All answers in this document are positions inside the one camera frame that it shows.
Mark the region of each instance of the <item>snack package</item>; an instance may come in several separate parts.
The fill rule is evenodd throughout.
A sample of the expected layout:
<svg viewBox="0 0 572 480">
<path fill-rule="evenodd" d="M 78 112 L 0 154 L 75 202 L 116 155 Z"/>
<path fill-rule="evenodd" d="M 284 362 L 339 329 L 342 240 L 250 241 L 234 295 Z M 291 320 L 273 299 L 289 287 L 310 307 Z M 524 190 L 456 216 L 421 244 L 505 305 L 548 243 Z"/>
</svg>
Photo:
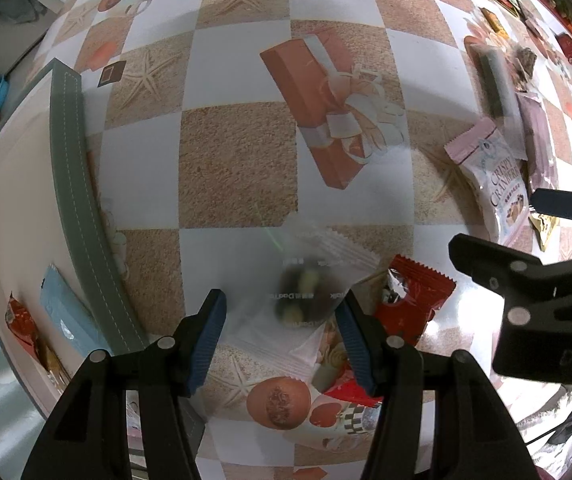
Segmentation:
<svg viewBox="0 0 572 480">
<path fill-rule="evenodd" d="M 542 251 L 545 251 L 548 247 L 552 230 L 559 225 L 559 218 L 556 216 L 542 215 L 541 213 L 530 213 L 528 218 L 530 218 L 530 223 L 536 231 L 539 247 Z"/>
<path fill-rule="evenodd" d="M 531 93 L 517 93 L 517 102 L 524 125 L 530 192 L 540 187 L 556 189 L 559 179 L 543 104 L 536 94 Z"/>
<path fill-rule="evenodd" d="M 397 254 L 387 271 L 375 317 L 388 335 L 398 335 L 415 346 L 455 287 L 456 283 L 440 272 Z M 344 362 L 337 380 L 323 394 L 371 408 L 381 402 L 381 398 L 369 397 L 357 384 L 349 362 Z"/>
<path fill-rule="evenodd" d="M 483 88 L 492 118 L 501 128 L 512 156 L 527 160 L 523 122 L 503 51 L 498 47 L 482 43 L 471 44 L 470 48 L 479 56 L 483 72 Z"/>
<path fill-rule="evenodd" d="M 503 28 L 503 25 L 501 25 L 499 18 L 497 18 L 497 15 L 494 12 L 486 9 L 485 7 L 482 7 L 482 14 L 483 17 L 488 21 L 490 27 L 492 27 L 493 31 L 499 34 L 504 40 L 510 39 L 506 29 Z"/>
<path fill-rule="evenodd" d="M 6 307 L 6 326 L 13 333 L 22 348 L 33 359 L 39 361 L 40 359 L 37 357 L 37 327 L 34 320 L 32 320 L 31 313 L 13 297 L 12 292 Z"/>
<path fill-rule="evenodd" d="M 375 317 L 388 335 L 415 346 L 456 283 L 430 267 L 397 254 L 390 263 L 382 302 Z"/>
<path fill-rule="evenodd" d="M 50 382 L 62 394 L 70 382 L 70 376 L 62 366 L 55 352 L 42 339 L 31 313 L 11 293 L 6 309 L 6 325 L 19 344 L 44 370 Z"/>
<path fill-rule="evenodd" d="M 228 314 L 221 342 L 284 375 L 309 380 L 324 322 L 349 288 L 374 272 L 379 257 L 295 213 L 266 231 L 274 247 L 261 254 L 253 281 L 224 289 Z"/>
<path fill-rule="evenodd" d="M 46 370 L 50 382 L 57 391 L 62 394 L 70 382 L 70 376 L 66 368 L 60 362 L 57 354 L 53 352 L 42 338 L 37 339 L 38 356 L 40 363 Z"/>
<path fill-rule="evenodd" d="M 444 148 L 472 184 L 490 240 L 510 245 L 528 218 L 528 192 L 499 129 L 483 118 Z"/>
<path fill-rule="evenodd" d="M 347 362 L 343 365 L 343 370 L 341 370 L 335 384 L 328 388 L 323 395 L 370 408 L 375 408 L 383 400 L 383 397 L 368 396 L 366 391 L 357 384 L 351 365 Z"/>
<path fill-rule="evenodd" d="M 534 73 L 534 64 L 536 63 L 536 54 L 528 47 L 518 46 L 516 49 L 514 64 L 519 68 L 519 74 L 524 83 L 532 80 Z"/>
</svg>

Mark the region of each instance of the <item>table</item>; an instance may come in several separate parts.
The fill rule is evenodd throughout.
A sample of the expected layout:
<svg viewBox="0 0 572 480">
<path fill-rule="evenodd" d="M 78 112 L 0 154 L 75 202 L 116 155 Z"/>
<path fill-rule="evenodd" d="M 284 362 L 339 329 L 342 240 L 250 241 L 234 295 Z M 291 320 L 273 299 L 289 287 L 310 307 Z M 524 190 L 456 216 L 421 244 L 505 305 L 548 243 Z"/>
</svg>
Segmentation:
<svg viewBox="0 0 572 480">
<path fill-rule="evenodd" d="M 96 199 L 144 329 L 171 333 L 211 287 L 234 298 L 261 266 L 265 228 L 298 211 L 374 251 L 383 267 L 400 253 L 456 279 L 419 346 L 446 354 L 468 349 L 490 374 L 502 301 L 448 260 L 454 234 L 487 234 L 443 150 L 484 114 L 463 45 L 478 6 L 495 12 L 514 40 L 527 37 L 490 0 L 69 0 L 34 70 L 57 57 L 82 75 Z M 331 30 L 349 65 L 376 80 L 384 102 L 404 110 L 401 142 L 361 165 L 344 189 L 313 157 L 261 57 L 320 30 Z M 101 86 L 112 76 L 100 69 L 118 61 L 125 61 L 121 80 Z M 562 111 L 572 108 L 572 84 L 541 56 L 534 83 L 545 99 L 560 187 L 572 190 L 572 117 Z M 572 222 L 562 220 L 545 253 L 529 226 L 515 246 L 544 263 L 572 258 Z M 333 341 L 332 327 L 323 341 Z M 329 353 L 322 348 L 320 359 Z M 217 348 L 193 399 L 208 418 L 197 456 L 202 476 L 357 478 L 371 433 L 348 435 L 310 420 L 284 431 L 251 418 L 248 394 L 280 375 L 245 352 Z M 512 381 L 504 401 L 517 420 L 555 391 Z M 311 409 L 328 404 L 309 391 Z M 418 467 L 429 464 L 434 421 L 434 400 L 424 400 Z M 351 409 L 342 405 L 339 418 Z"/>
</svg>

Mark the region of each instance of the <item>screw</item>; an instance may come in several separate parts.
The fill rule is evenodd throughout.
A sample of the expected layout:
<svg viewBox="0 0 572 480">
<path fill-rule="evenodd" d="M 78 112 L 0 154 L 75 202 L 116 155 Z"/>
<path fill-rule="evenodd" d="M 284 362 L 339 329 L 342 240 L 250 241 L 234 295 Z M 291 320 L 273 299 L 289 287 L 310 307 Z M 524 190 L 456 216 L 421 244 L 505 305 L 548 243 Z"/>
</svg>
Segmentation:
<svg viewBox="0 0 572 480">
<path fill-rule="evenodd" d="M 528 265 L 520 260 L 515 260 L 510 264 L 510 268 L 515 272 L 523 272 L 524 270 L 528 269 Z"/>
<path fill-rule="evenodd" d="M 386 338 L 386 344 L 390 348 L 401 348 L 405 342 L 398 335 L 391 335 Z"/>
<path fill-rule="evenodd" d="M 106 352 L 103 350 L 93 350 L 90 352 L 90 361 L 93 363 L 101 363 L 104 359 L 106 359 Z"/>
<path fill-rule="evenodd" d="M 168 350 L 175 346 L 175 338 L 170 337 L 169 335 L 162 337 L 159 341 L 157 341 L 157 346 L 162 350 Z"/>
<path fill-rule="evenodd" d="M 522 306 L 514 306 L 508 311 L 508 321 L 513 325 L 524 326 L 530 321 L 530 311 Z"/>
</svg>

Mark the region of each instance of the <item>blue gripper pad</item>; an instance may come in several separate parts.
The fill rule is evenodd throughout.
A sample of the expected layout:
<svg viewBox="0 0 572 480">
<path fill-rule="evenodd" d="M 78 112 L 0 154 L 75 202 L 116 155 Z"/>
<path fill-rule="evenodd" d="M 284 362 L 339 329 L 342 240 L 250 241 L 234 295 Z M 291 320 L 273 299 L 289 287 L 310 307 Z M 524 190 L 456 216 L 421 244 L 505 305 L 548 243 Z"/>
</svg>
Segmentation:
<svg viewBox="0 0 572 480">
<path fill-rule="evenodd" d="M 191 369 L 186 381 L 190 395 L 194 394 L 195 390 L 206 380 L 221 329 L 226 322 L 226 294 L 213 288 L 194 317 L 195 329 L 201 325 L 201 333 L 191 352 Z"/>
<path fill-rule="evenodd" d="M 355 313 L 354 308 L 351 309 L 348 303 L 351 300 L 349 296 L 354 300 L 359 309 L 359 313 Z M 335 310 L 337 327 L 343 338 L 343 344 L 348 354 L 348 361 L 354 371 L 357 384 L 361 386 L 369 396 L 373 397 L 376 393 L 377 383 L 373 377 L 370 348 L 363 333 L 363 327 L 359 326 L 355 317 L 355 315 L 358 316 L 359 314 L 365 317 L 365 314 L 361 313 L 361 308 L 352 292 L 348 293 Z"/>
</svg>

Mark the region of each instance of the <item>snack bag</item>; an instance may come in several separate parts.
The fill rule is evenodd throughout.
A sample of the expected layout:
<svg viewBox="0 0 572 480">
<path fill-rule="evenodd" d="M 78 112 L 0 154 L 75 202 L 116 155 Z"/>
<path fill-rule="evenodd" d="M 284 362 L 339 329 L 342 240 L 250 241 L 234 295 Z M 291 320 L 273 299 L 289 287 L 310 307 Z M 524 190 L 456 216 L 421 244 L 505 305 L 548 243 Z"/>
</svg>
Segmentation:
<svg viewBox="0 0 572 480">
<path fill-rule="evenodd" d="M 530 213 L 529 218 L 536 231 L 539 247 L 542 251 L 545 251 L 548 248 L 553 229 L 559 225 L 559 219 L 556 216 L 543 215 L 541 213 Z"/>
<path fill-rule="evenodd" d="M 485 7 L 482 7 L 482 14 L 483 17 L 488 20 L 488 23 L 492 27 L 493 31 L 499 34 L 504 40 L 510 39 L 506 29 L 503 28 L 503 25 L 501 25 L 499 18 L 497 18 L 497 15 L 494 12 L 486 9 Z"/>
<path fill-rule="evenodd" d="M 472 184 L 490 240 L 510 245 L 528 218 L 528 192 L 501 132 L 483 118 L 444 148 Z"/>
<path fill-rule="evenodd" d="M 517 101 L 524 124 L 530 192 L 540 187 L 557 189 L 559 180 L 552 137 L 541 100 L 536 94 L 517 93 Z"/>
<path fill-rule="evenodd" d="M 388 335 L 415 346 L 456 283 L 430 267 L 397 254 L 390 263 L 383 298 L 375 312 Z"/>
<path fill-rule="evenodd" d="M 333 399 L 353 402 L 369 408 L 377 407 L 384 397 L 370 397 L 366 391 L 357 384 L 355 374 L 349 363 L 343 365 L 343 370 L 335 381 L 335 384 L 328 388 L 323 395 Z"/>
<path fill-rule="evenodd" d="M 6 307 L 6 326 L 13 333 L 22 348 L 39 362 L 40 359 L 37 357 L 37 327 L 34 320 L 32 320 L 31 313 L 13 297 L 12 292 Z"/>
<path fill-rule="evenodd" d="M 55 352 L 40 337 L 31 313 L 13 297 L 12 293 L 8 298 L 6 325 L 24 350 L 42 365 L 50 382 L 62 394 L 70 382 L 70 376 Z"/>
</svg>

